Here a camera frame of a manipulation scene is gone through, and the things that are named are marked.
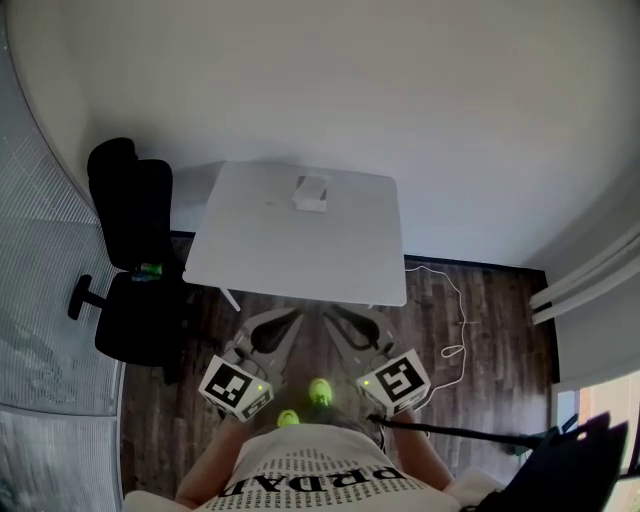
white cable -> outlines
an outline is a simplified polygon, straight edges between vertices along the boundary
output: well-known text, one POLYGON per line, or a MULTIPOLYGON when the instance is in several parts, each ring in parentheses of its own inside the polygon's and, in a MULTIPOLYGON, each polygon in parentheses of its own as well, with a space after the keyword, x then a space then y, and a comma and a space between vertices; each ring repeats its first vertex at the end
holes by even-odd
POLYGON ((454 384, 457 384, 458 382, 460 382, 463 378, 464 378, 464 368, 467 362, 467 347, 464 341, 464 328, 467 325, 467 315, 465 315, 464 313, 464 306, 462 305, 462 292, 460 292, 460 290, 458 290, 458 288, 456 288, 456 286, 451 282, 451 279, 449 279, 449 276, 447 275, 446 272, 440 272, 439 270, 432 270, 429 267, 425 267, 424 265, 419 265, 415 268, 406 268, 404 269, 405 272, 415 272, 416 270, 420 270, 421 268, 428 270, 429 272, 432 272, 433 274, 440 274, 443 275, 447 281, 449 281, 449 284, 451 285, 451 287, 456 291, 456 293, 458 294, 458 306, 460 307, 460 313, 462 314, 462 327, 460 328, 460 343, 457 345, 448 345, 446 347, 444 347, 441 351, 440 351, 440 355, 442 357, 444 357, 445 359, 449 359, 450 357, 453 357, 457 354, 459 354, 460 352, 462 352, 462 371, 460 372, 460 377, 458 377, 457 379, 451 381, 451 382, 447 382, 446 384, 440 384, 439 386, 436 386, 434 388, 431 388, 429 395, 427 396, 427 399, 425 400, 425 402, 423 404, 420 404, 419 408, 424 407, 425 405, 427 405, 430 401, 431 398, 433 397, 433 394, 440 390, 440 389, 444 389, 444 388, 448 388, 449 386, 453 386, 454 384))

white table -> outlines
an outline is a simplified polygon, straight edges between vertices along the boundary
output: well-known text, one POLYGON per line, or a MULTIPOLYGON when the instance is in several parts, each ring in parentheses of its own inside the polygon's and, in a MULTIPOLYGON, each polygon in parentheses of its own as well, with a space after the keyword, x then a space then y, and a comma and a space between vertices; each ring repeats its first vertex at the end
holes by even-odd
POLYGON ((328 169, 225 163, 184 280, 218 287, 232 301, 227 289, 402 306, 406 285, 395 181, 328 169), (298 177, 310 173, 331 180, 325 213, 294 207, 298 177))

glass wall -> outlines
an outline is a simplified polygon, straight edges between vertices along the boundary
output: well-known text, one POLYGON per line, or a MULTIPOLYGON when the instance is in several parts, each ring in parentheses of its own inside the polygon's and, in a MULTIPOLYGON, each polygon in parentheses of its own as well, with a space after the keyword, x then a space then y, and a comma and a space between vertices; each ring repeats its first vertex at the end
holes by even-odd
POLYGON ((5 9, 0 0, 0 510, 119 510, 122 368, 94 347, 100 310, 67 317, 79 276, 106 296, 116 271, 31 117, 5 9))

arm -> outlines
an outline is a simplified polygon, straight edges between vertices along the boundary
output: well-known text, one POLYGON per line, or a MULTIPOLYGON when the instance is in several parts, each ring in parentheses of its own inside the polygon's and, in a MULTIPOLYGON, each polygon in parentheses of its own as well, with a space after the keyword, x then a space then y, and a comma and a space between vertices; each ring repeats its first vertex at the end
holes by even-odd
MULTIPOLYGON (((416 423, 416 418, 413 411, 406 410, 395 416, 393 421, 416 423)), ((447 466, 433 449, 424 432, 396 428, 393 429, 393 439, 405 473, 439 491, 443 491, 453 482, 447 466)))
POLYGON ((249 427, 227 416, 209 446, 180 483, 176 503, 195 509, 220 494, 231 478, 242 445, 250 438, 249 427))

white box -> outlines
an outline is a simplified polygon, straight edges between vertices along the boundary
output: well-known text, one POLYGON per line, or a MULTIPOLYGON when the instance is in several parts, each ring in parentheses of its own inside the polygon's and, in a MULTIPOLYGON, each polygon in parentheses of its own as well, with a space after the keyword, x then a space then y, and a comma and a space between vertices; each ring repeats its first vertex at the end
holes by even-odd
POLYGON ((300 176, 293 194, 296 210, 324 213, 327 211, 327 189, 330 179, 325 176, 300 176))
POLYGON ((391 417, 426 397, 431 381, 412 349, 360 377, 356 385, 360 393, 391 417))
POLYGON ((213 405, 242 422, 248 421, 273 400, 271 384, 218 356, 213 356, 198 391, 213 405))

